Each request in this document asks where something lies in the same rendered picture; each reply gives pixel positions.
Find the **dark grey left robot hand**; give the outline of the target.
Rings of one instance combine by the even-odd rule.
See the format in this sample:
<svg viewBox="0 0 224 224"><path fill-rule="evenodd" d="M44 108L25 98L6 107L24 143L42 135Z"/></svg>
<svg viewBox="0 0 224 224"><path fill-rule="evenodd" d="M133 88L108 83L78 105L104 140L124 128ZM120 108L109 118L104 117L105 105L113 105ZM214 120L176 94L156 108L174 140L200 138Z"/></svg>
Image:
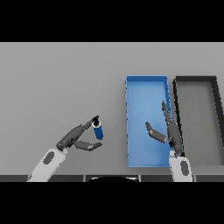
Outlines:
<svg viewBox="0 0 224 224"><path fill-rule="evenodd" d="M73 145L77 149L81 149L84 151L93 151L102 146L102 143L87 143L84 141L80 141L79 138L81 135L92 126L93 117L85 124L80 124L75 128L71 129L65 136L62 137L61 140L56 144L58 150L63 151L66 148L71 148Z"/></svg>

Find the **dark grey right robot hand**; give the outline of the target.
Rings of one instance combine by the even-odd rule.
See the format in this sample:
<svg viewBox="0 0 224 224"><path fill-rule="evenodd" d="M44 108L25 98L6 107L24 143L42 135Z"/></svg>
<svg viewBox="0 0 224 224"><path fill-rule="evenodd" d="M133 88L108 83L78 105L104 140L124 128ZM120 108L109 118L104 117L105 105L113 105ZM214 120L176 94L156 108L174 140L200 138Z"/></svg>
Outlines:
<svg viewBox="0 0 224 224"><path fill-rule="evenodd" d="M150 137L156 139L162 144L168 143L173 149L176 156L183 157L185 155L184 153L184 147L181 140L181 135L179 132L178 125L171 119L170 113L168 112L168 108L166 107L166 104L164 101L162 101L162 110L164 113L164 119L167 126L167 135L156 131L152 128L152 126L146 122L145 126L148 131L148 134Z"/></svg>

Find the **blue pipe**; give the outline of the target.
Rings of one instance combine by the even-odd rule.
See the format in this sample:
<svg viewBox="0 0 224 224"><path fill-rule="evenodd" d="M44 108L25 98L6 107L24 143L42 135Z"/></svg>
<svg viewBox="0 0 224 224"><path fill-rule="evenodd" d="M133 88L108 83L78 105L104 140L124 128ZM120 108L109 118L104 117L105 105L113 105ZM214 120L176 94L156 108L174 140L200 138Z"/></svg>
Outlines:
<svg viewBox="0 0 224 224"><path fill-rule="evenodd" d="M92 126L93 126L93 130L94 130L94 133L95 133L96 138L98 140L102 140L103 139L102 123L99 120L99 117L98 116L96 116L93 119Z"/></svg>

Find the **dark grey bin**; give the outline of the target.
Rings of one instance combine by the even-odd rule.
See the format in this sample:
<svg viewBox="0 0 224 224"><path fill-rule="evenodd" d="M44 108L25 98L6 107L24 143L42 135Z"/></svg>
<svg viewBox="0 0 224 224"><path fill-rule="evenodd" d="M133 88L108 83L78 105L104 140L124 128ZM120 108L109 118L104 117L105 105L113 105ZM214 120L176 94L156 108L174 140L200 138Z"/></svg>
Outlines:
<svg viewBox="0 0 224 224"><path fill-rule="evenodd" d="M224 114L216 76L176 76L177 123L191 165L224 165Z"/></svg>

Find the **blue bin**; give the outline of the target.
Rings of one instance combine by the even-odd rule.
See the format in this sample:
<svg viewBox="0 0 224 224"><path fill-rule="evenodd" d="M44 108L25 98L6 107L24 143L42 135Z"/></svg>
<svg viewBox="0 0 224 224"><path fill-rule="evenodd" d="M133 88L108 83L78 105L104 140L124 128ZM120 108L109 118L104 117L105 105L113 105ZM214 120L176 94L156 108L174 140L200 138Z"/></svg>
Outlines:
<svg viewBox="0 0 224 224"><path fill-rule="evenodd" d="M170 146L150 137L145 123L148 122L154 130L167 135L162 102L165 102L171 114L168 77L127 75L125 85L128 167L167 168Z"/></svg>

